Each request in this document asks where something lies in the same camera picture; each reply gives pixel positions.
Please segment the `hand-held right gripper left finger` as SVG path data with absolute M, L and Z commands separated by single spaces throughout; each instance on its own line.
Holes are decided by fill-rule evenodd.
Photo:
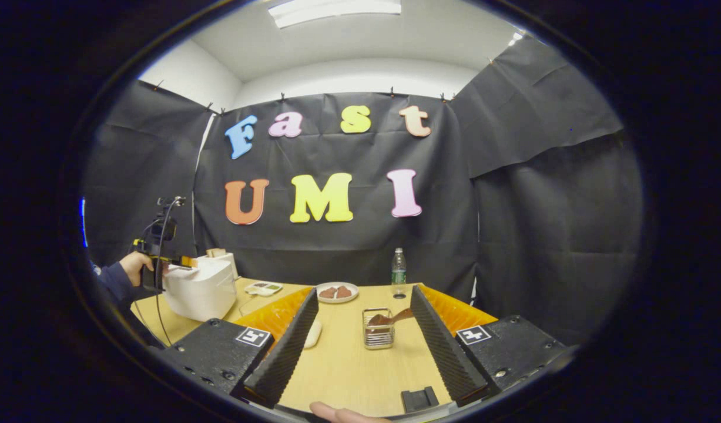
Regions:
M 236 323 L 212 318 L 166 348 L 150 349 L 166 381 L 206 405 L 272 409 L 280 402 L 319 311 L 305 287 Z

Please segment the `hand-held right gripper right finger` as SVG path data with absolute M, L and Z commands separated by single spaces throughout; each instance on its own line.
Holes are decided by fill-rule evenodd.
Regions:
M 496 319 L 422 284 L 413 287 L 410 308 L 458 406 L 541 375 L 570 349 L 520 315 Z

